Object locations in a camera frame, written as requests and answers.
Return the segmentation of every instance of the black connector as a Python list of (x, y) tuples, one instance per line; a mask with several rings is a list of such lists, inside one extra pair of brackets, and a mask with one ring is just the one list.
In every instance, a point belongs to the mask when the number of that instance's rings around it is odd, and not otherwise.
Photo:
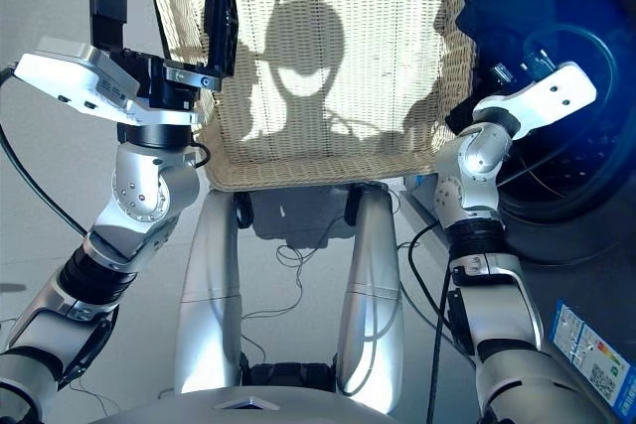
[(533, 81), (541, 81), (557, 71), (557, 67), (544, 49), (525, 53), (521, 68)]

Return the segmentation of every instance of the white floor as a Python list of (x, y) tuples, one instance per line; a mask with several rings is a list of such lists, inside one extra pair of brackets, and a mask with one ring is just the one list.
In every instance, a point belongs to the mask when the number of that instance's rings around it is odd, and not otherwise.
[[(399, 182), (392, 182), (392, 187), (398, 188)], [(180, 224), (175, 233), (178, 243), (169, 242), (160, 250), (153, 263), (126, 292), (110, 342), (82, 379), (86, 388), (110, 397), (122, 409), (157, 399), (161, 390), (172, 386), (177, 303), (196, 214), (190, 212), (185, 218), (187, 223)], [(347, 235), (346, 227), (341, 228), (340, 234)], [(400, 212), (396, 215), (396, 231), (398, 242), (409, 240), (413, 235)], [(263, 240), (252, 229), (240, 232), (241, 292), (246, 312), (284, 308), (298, 296), (294, 271), (282, 267), (274, 258), (276, 246), (282, 243), (282, 240)], [(330, 239), (328, 246), (320, 249), (303, 268), (304, 296), (295, 310), (279, 318), (244, 323), (244, 332), (266, 349), (269, 362), (331, 362), (336, 350), (340, 308), (352, 250), (353, 238)], [(66, 260), (59, 254), (43, 257), (43, 252), (40, 248), (38, 258), (24, 260), (15, 260), (10, 253), (10, 261), (2, 254), (1, 282), (5, 289), (15, 290), (21, 288), (20, 285), (25, 289), (2, 294), (0, 319), (18, 316), (50, 274)], [(439, 295), (442, 278), (439, 264), (444, 260), (443, 253), (438, 241), (431, 236), (415, 254), (434, 295)], [(405, 251), (400, 252), (400, 261), (403, 262), (400, 266), (407, 290), (420, 309), (433, 319), (407, 270)], [(403, 390), (394, 416), (400, 422), (415, 423), (421, 422), (425, 415), (433, 334), (407, 303), (404, 303), (404, 309)], [(0, 339), (6, 338), (9, 326), (5, 324), (0, 330)], [(293, 344), (289, 336), (294, 337)], [(261, 360), (260, 352), (252, 345), (243, 343), (243, 349), (251, 362)], [(443, 346), (439, 382), (436, 422), (474, 422), (477, 406), (472, 370), (447, 345)], [(105, 402), (105, 406), (107, 412), (115, 412), (110, 403)], [(100, 417), (103, 417), (103, 411), (94, 397), (65, 389), (59, 394), (46, 422), (80, 424)]]

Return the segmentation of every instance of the black cable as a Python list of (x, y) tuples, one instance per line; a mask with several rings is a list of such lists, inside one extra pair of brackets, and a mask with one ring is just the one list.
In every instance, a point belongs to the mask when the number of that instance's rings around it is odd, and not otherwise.
[(437, 327), (435, 328), (435, 344), (433, 345), (433, 365), (430, 371), (430, 388), (428, 390), (428, 409), (426, 411), (426, 424), (433, 424), (435, 413), (435, 397), (437, 395), (437, 377), (439, 375), (439, 352), (441, 349), (441, 331), (443, 327), (443, 313), (446, 309), (446, 295), (450, 285), (450, 267), (446, 267), (444, 283), (441, 287), (441, 299), (439, 300), (439, 310), (441, 314), (437, 317)]
[[(327, 236), (327, 234), (329, 233), (329, 231), (331, 230), (331, 228), (336, 224), (336, 222), (340, 219), (342, 219), (343, 217), (341, 215), (334, 217), (331, 222), (329, 222), (329, 224), (327, 225), (327, 228), (325, 229), (325, 231), (323, 232), (323, 234), (320, 236), (320, 238), (318, 239), (318, 245), (320, 245), (320, 243), (325, 239), (325, 237)], [(289, 256), (286, 255), (285, 253), (283, 253), (284, 249), (288, 249), (291, 250), (295, 256)], [(252, 319), (258, 319), (258, 318), (277, 318), (280, 317), (286, 313), (291, 312), (293, 309), (295, 309), (298, 305), (300, 305), (300, 302), (302, 301), (303, 298), (303, 294), (304, 294), (304, 288), (302, 285), (302, 281), (300, 280), (300, 275), (302, 273), (302, 267), (303, 265), (305, 265), (309, 259), (311, 259), (311, 257), (314, 256), (314, 254), (319, 250), (320, 248), (318, 246), (316, 246), (314, 249), (312, 249), (310, 252), (308, 252), (306, 255), (304, 255), (300, 250), (298, 250), (297, 248), (294, 247), (290, 247), (289, 245), (283, 244), (283, 245), (279, 245), (278, 247), (276, 247), (276, 260), (278, 261), (278, 263), (280, 265), (282, 265), (283, 267), (286, 268), (293, 268), (296, 270), (296, 287), (298, 287), (298, 289), (300, 290), (300, 293), (298, 294), (298, 298), (296, 299), (296, 301), (285, 308), (281, 308), (278, 310), (258, 310), (255, 312), (250, 312), (247, 313), (245, 315), (243, 315), (242, 317), (240, 317), (242, 320), (252, 320)], [(248, 343), (251, 343), (252, 345), (254, 345), (262, 354), (262, 362), (266, 362), (267, 361), (267, 352), (265, 351), (264, 347), (262, 347), (261, 345), (259, 345), (256, 341), (248, 338), (247, 336), (245, 336), (244, 334), (241, 334), (241, 337), (246, 340)]]
[[(13, 76), (14, 72), (13, 67), (6, 67), (5, 69), (0, 71), (0, 86), (4, 84), (10, 77)], [(7, 158), (11, 165), (15, 168), (18, 174), (24, 179), (27, 185), (36, 193), (38, 196), (53, 212), (55, 212), (64, 222), (66, 222), (75, 232), (84, 237), (87, 232), (86, 230), (79, 225), (70, 215), (68, 215), (60, 206), (58, 206), (53, 199), (51, 199), (47, 193), (45, 193), (42, 188), (38, 185), (38, 183), (31, 177), (31, 175), (27, 172), (26, 168), (22, 165), (18, 156), (16, 156), (15, 151), (11, 147), (7, 136), (4, 134), (4, 130), (2, 129), (2, 125), (0, 124), (0, 144), (2, 145), (2, 149), (4, 150)]]
[(195, 164), (195, 169), (198, 169), (198, 168), (200, 168), (202, 166), (205, 166), (206, 164), (208, 164), (210, 162), (210, 158), (212, 158), (212, 153), (210, 152), (210, 149), (208, 149), (208, 146), (206, 146), (203, 143), (199, 143), (197, 141), (192, 141), (190, 143), (190, 146), (192, 146), (194, 148), (199, 148), (199, 149), (203, 150), (204, 153), (206, 153), (206, 157)]
[(159, 400), (159, 401), (160, 401), (161, 399), (163, 399), (163, 395), (164, 395), (164, 394), (166, 394), (166, 393), (168, 393), (168, 392), (170, 392), (170, 391), (174, 392), (174, 390), (175, 390), (175, 388), (174, 388), (174, 387), (166, 387), (165, 389), (162, 389), (161, 391), (159, 391), (159, 392), (157, 393), (157, 400)]
[[(410, 307), (413, 309), (413, 311), (421, 318), (421, 320), (423, 322), (425, 322), (427, 325), (429, 325), (431, 328), (433, 328), (435, 330), (436, 329), (436, 325), (434, 323), (432, 323), (430, 320), (428, 320), (428, 318), (426, 318), (426, 316), (417, 308), (415, 303), (412, 301), (412, 299), (410, 298), (410, 296), (406, 292), (406, 289), (404, 288), (404, 284), (401, 283), (401, 282), (399, 282), (399, 289), (401, 290), (402, 295), (406, 298), (406, 301), (408, 302)], [(464, 359), (466, 359), (468, 364), (470, 364), (470, 367), (472, 367), (473, 369), (476, 368), (475, 361), (473, 361), (472, 358), (468, 354), (466, 354), (462, 348), (460, 348), (458, 345), (456, 345), (455, 341), (453, 341), (451, 338), (446, 336), (446, 334), (444, 334), (444, 333), (441, 334), (441, 337), (444, 338), (444, 340), (449, 345), (454, 347), (457, 350), (457, 352), (462, 355), (462, 357)]]
[(69, 384), (69, 388), (72, 389), (73, 391), (81, 392), (81, 393), (88, 394), (89, 396), (94, 397), (99, 402), (99, 405), (101, 406), (101, 410), (103, 411), (103, 413), (104, 413), (104, 415), (106, 417), (109, 414), (106, 411), (106, 406), (103, 403), (103, 399), (105, 399), (106, 401), (110, 402), (114, 407), (116, 407), (117, 408), (117, 412), (121, 412), (121, 407), (119, 406), (119, 404), (117, 404), (117, 402), (114, 399), (111, 399), (108, 396), (104, 396), (103, 394), (98, 394), (96, 392), (89, 391), (82, 384), (81, 378), (78, 379), (78, 386), (79, 386), (79, 388), (73, 387), (73, 383), (72, 382)]
[(605, 44), (605, 42), (603, 42), (600, 39), (600, 37), (598, 37), (596, 34), (591, 32), (590, 30), (587, 30), (585, 28), (582, 28), (582, 27), (579, 27), (579, 26), (576, 26), (576, 25), (571, 25), (571, 24), (554, 24), (554, 25), (551, 25), (549, 27), (546, 27), (545, 29), (540, 29), (540, 30), (537, 30), (535, 32), (532, 32), (526, 38), (526, 40), (524, 41), (524, 53), (525, 54), (529, 53), (531, 51), (531, 48), (532, 48), (531, 47), (531, 43), (535, 42), (538, 37), (540, 37), (540, 36), (542, 36), (542, 35), (544, 35), (544, 34), (546, 34), (548, 32), (569, 32), (571, 34), (579, 35), (580, 37), (588, 39), (591, 43), (593, 43), (603, 53), (603, 56), (605, 57), (605, 60), (607, 61), (607, 66), (609, 68), (609, 83), (607, 85), (607, 90), (605, 92), (605, 97), (603, 98), (603, 101), (600, 104), (600, 106), (597, 108), (596, 113), (586, 123), (585, 127), (579, 129), (578, 132), (575, 135), (573, 135), (571, 138), (569, 138), (567, 141), (565, 141), (561, 146), (559, 146), (558, 148), (554, 149), (549, 154), (544, 156), (542, 159), (540, 159), (538, 161), (535, 161), (533, 164), (531, 164), (527, 168), (524, 168), (521, 171), (518, 171), (517, 173), (514, 173), (511, 176), (509, 176), (509, 177), (503, 179), (502, 181), (500, 181), (499, 183), (497, 183), (497, 187), (501, 187), (501, 186), (503, 186), (505, 184), (508, 184), (511, 181), (514, 181), (514, 180), (524, 176), (526, 173), (537, 169), (539, 166), (542, 166), (547, 161), (551, 161), (556, 156), (558, 156), (559, 154), (564, 152), (567, 148), (572, 146), (580, 138), (582, 138), (583, 135), (587, 134), (589, 129), (591, 127), (593, 127), (596, 124), (596, 121), (600, 118), (601, 113), (605, 109), (605, 106), (609, 102), (609, 99), (610, 99), (611, 95), (614, 92), (615, 83), (616, 83), (616, 77), (618, 76), (618, 73), (617, 73), (618, 72), (618, 64), (616, 63), (616, 59), (614, 58), (614, 55), (612, 54), (611, 50), (609, 50), (609, 47), (607, 47), (607, 44)]
[(399, 194), (397, 192), (395, 192), (393, 189), (389, 188), (389, 194), (391, 194), (394, 198), (396, 198), (397, 201), (397, 207), (396, 210), (393, 211), (393, 215), (397, 214), (399, 212), (399, 210), (401, 209), (401, 199), (399, 198)]
[(435, 300), (430, 295), (430, 292), (428, 291), (426, 284), (422, 280), (421, 275), (419, 275), (419, 272), (417, 271), (417, 267), (415, 267), (415, 262), (413, 261), (413, 250), (415, 249), (415, 245), (417, 244), (417, 241), (425, 233), (434, 229), (438, 225), (439, 225), (439, 220), (436, 220), (431, 225), (428, 225), (425, 228), (423, 228), (413, 238), (413, 240), (410, 242), (410, 245), (408, 246), (408, 265), (410, 266), (410, 270), (413, 272), (413, 275), (415, 276), (415, 279), (417, 280), (417, 283), (419, 284), (419, 288), (421, 288), (421, 291), (424, 292), (424, 295), (426, 296), (426, 299), (428, 300), (428, 303), (430, 304), (430, 308), (432, 308), (435, 314), (437, 315), (437, 317), (441, 319), (443, 325), (450, 330), (450, 323), (448, 323), (448, 320), (446, 320), (446, 318), (443, 316), (439, 308), (437, 308), (437, 304), (435, 303)]
[(246, 342), (251, 343), (255, 348), (257, 348), (260, 351), (260, 353), (262, 354), (262, 361), (260, 363), (265, 364), (267, 362), (267, 352), (265, 351), (265, 348), (263, 348), (254, 340), (246, 337), (243, 333), (240, 334), (240, 337), (243, 338)]

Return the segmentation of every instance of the qr code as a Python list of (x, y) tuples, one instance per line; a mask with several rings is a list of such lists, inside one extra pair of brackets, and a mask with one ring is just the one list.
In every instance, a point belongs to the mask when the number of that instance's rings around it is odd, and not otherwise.
[(598, 364), (595, 364), (592, 367), (592, 375), (589, 377), (589, 382), (594, 385), (598, 392), (600, 392), (601, 396), (608, 401), (611, 399), (616, 383), (611, 379), (611, 377), (605, 374), (600, 367), (598, 367)]

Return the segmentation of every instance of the floor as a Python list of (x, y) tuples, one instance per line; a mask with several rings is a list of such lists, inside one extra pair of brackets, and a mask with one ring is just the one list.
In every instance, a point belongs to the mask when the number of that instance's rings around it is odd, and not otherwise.
[[(394, 180), (390, 184), (396, 192), (401, 188), (400, 180)], [(324, 207), (325, 198), (329, 193), (325, 188), (319, 188), (300, 193), (294, 190), (284, 196), (302, 201), (305, 207), (315, 201), (316, 210), (323, 210), (324, 208), (321, 209), (318, 205)], [(173, 235), (174, 240), (160, 250), (152, 264), (126, 292), (119, 321), (110, 342), (81, 380), (81, 384), (87, 389), (109, 397), (122, 409), (148, 403), (157, 399), (162, 390), (172, 387), (177, 303), (201, 198), (192, 206), (191, 211), (184, 214)], [(258, 204), (268, 204), (273, 199), (280, 200), (280, 196), (273, 198), (271, 194), (262, 193), (260, 197), (255, 198), (256, 212), (259, 211)], [(342, 199), (342, 193), (336, 191), (332, 201), (335, 213), (344, 204)], [(289, 210), (292, 205), (286, 204), (285, 207)], [(398, 208), (397, 202), (394, 203), (394, 207)], [(401, 211), (397, 211), (395, 218), (397, 241), (411, 239), (413, 229)], [(296, 300), (298, 289), (294, 283), (294, 272), (282, 267), (274, 258), (276, 247), (285, 241), (280, 238), (266, 240), (261, 237), (267, 236), (268, 233), (269, 236), (279, 237), (289, 235), (295, 243), (302, 246), (303, 239), (306, 242), (307, 237), (313, 236), (315, 240), (315, 237), (320, 237), (324, 232), (324, 221), (327, 218), (313, 219), (314, 223), (319, 225), (299, 225), (293, 230), (285, 230), (280, 228), (278, 223), (278, 229), (270, 231), (264, 227), (263, 220), (257, 220), (257, 231), (251, 228), (239, 233), (241, 292), (243, 309), (246, 312), (284, 308)], [(61, 222), (56, 223), (56, 227), (63, 225)], [(330, 238), (328, 246), (318, 250), (304, 266), (304, 294), (296, 309), (279, 318), (244, 323), (245, 334), (266, 349), (269, 362), (331, 362), (336, 350), (340, 309), (353, 250), (352, 233), (353, 231), (345, 225), (334, 227), (329, 236), (335, 238)], [(2, 320), (18, 316), (50, 274), (66, 260), (55, 246), (52, 247), (54, 252), (49, 253), (49, 256), (45, 247), (37, 247), (37, 253), (20, 259), (21, 250), (23, 255), (28, 255), (24, 252), (29, 250), (28, 245), (32, 237), (28, 230), (16, 233), (16, 237), (16, 243), (5, 247), (0, 255), (0, 290), (4, 292), (1, 295)], [(78, 237), (71, 236), (70, 239), (79, 242)], [(42, 237), (42, 240), (46, 243), (47, 238)], [(433, 235), (422, 244), (423, 247), (415, 251), (415, 258), (421, 264), (432, 293), (439, 295), (441, 263), (445, 262), (445, 251)], [(400, 252), (400, 262), (406, 289), (420, 309), (432, 320), (433, 315), (426, 309), (421, 293), (417, 292), (414, 279), (404, 268), (405, 251)], [(404, 309), (406, 340), (403, 390), (394, 416), (400, 422), (415, 423), (421, 422), (425, 414), (433, 334), (431, 328), (424, 324), (407, 304), (404, 304)], [(6, 339), (11, 324), (3, 325), (0, 340)], [(261, 360), (260, 352), (252, 345), (243, 342), (243, 349), (251, 362)], [(457, 395), (461, 395), (462, 400), (458, 400)], [(104, 407), (107, 413), (116, 411), (115, 405), (106, 400)], [(46, 422), (80, 424), (103, 415), (104, 411), (96, 398), (67, 388), (57, 396)], [(447, 345), (442, 347), (436, 416), (436, 422), (474, 422), (477, 418), (472, 370)]]

